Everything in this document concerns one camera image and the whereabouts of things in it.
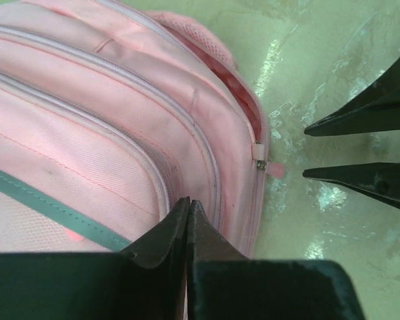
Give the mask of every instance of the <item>glossy floor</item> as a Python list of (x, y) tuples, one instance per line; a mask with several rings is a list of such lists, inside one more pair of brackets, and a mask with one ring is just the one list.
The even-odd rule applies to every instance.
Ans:
[(256, 256), (333, 259), (369, 319), (400, 319), (400, 211), (301, 176), (309, 167), (400, 161), (400, 131), (310, 138), (400, 56), (400, 0), (125, 0), (208, 26), (234, 52), (272, 124), (270, 179)]

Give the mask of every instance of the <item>backpack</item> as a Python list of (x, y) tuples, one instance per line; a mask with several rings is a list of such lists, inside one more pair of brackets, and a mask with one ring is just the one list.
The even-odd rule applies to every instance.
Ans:
[(0, 5), (0, 251), (119, 251), (181, 197), (252, 254), (269, 124), (195, 20), (112, 0)]

